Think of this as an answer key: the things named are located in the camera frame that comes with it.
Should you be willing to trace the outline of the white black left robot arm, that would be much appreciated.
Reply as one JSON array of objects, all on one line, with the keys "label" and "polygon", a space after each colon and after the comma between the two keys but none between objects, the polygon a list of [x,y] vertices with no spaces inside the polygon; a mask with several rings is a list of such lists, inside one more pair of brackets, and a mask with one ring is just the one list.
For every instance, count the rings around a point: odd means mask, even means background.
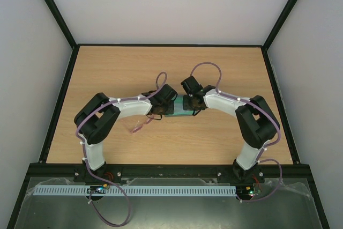
[{"label": "white black left robot arm", "polygon": [[76,136],[83,151],[82,161],[90,176],[102,177],[98,170],[106,164],[103,143],[116,121],[136,115],[163,116],[176,97],[177,92],[168,84],[129,98],[96,94],[74,118]]}]

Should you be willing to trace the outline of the grey glasses case green lining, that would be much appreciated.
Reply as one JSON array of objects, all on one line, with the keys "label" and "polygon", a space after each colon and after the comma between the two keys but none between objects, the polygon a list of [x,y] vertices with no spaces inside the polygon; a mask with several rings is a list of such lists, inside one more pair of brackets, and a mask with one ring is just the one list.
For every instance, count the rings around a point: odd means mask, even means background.
[{"label": "grey glasses case green lining", "polygon": [[178,95],[168,104],[165,117],[192,116],[192,110],[183,108],[183,97],[184,95]]}]

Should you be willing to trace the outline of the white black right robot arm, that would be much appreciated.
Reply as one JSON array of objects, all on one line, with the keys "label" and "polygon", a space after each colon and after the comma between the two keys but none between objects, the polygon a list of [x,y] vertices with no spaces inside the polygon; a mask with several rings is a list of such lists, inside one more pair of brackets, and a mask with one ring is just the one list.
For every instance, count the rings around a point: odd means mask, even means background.
[{"label": "white black right robot arm", "polygon": [[237,118],[244,139],[241,153],[233,162],[233,174],[244,182],[252,176],[262,151],[275,135],[280,137],[280,124],[263,97],[241,98],[219,91],[212,85],[202,87],[190,76],[181,82],[186,95],[183,109],[193,116],[209,108],[222,111]]}]

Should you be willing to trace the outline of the pink transparent sunglasses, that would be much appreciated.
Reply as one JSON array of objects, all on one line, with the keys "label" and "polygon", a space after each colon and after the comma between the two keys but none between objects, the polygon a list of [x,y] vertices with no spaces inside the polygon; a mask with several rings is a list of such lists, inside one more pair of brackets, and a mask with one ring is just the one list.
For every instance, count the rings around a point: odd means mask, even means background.
[{"label": "pink transparent sunglasses", "polygon": [[135,134],[137,133],[138,131],[140,131],[144,126],[150,124],[151,122],[153,121],[153,119],[151,117],[148,117],[147,120],[141,124],[136,124],[136,126],[130,130],[130,133],[131,134]]}]

